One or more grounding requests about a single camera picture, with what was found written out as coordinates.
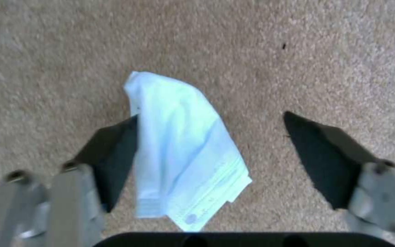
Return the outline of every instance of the folded towel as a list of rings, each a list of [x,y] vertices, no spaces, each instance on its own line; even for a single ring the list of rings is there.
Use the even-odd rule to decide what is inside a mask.
[[[193,86],[132,72],[124,89],[138,114],[136,216],[167,215],[183,231],[200,231],[251,183],[241,154]]]

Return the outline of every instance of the white towel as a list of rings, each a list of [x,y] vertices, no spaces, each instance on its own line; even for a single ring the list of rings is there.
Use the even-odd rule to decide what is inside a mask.
[[[193,86],[132,72],[124,89],[138,114],[136,216],[167,215],[183,231],[200,231],[251,182],[241,154]]]

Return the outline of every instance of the beige carpet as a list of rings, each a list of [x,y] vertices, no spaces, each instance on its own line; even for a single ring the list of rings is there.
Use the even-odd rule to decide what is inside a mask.
[[[205,231],[341,231],[286,137],[291,110],[395,161],[395,1],[0,0],[0,178],[49,183],[92,133],[125,119],[132,70],[187,81],[224,119],[254,182]],[[134,183],[107,217],[135,219]]]

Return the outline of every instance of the white cloth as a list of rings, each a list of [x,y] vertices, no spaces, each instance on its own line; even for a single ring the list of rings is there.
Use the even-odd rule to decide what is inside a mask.
[[[224,123],[193,86],[149,72],[124,84],[138,114],[136,216],[167,215],[183,231],[199,231],[251,182]]]

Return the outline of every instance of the floor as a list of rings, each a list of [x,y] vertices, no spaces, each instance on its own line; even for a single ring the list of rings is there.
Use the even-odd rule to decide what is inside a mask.
[[[395,161],[395,1],[0,0],[0,180],[49,184],[95,130],[129,115],[133,70],[178,78],[218,110],[254,182],[205,231],[342,231],[286,137],[294,111]],[[105,236],[135,219],[131,178]]]

